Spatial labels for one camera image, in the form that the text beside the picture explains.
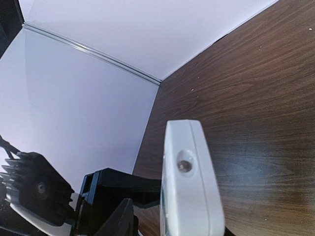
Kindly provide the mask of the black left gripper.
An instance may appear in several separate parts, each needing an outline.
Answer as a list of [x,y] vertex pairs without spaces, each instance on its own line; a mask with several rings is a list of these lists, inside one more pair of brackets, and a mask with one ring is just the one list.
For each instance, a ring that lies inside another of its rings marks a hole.
[[76,205],[74,236],[137,236],[133,205],[160,204],[161,180],[106,168],[85,175]]

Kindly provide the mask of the white remote control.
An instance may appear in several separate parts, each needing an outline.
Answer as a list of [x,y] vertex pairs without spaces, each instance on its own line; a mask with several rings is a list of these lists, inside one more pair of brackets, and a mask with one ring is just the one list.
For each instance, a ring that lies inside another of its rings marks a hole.
[[160,235],[224,235],[221,196],[199,121],[167,122],[161,181]]

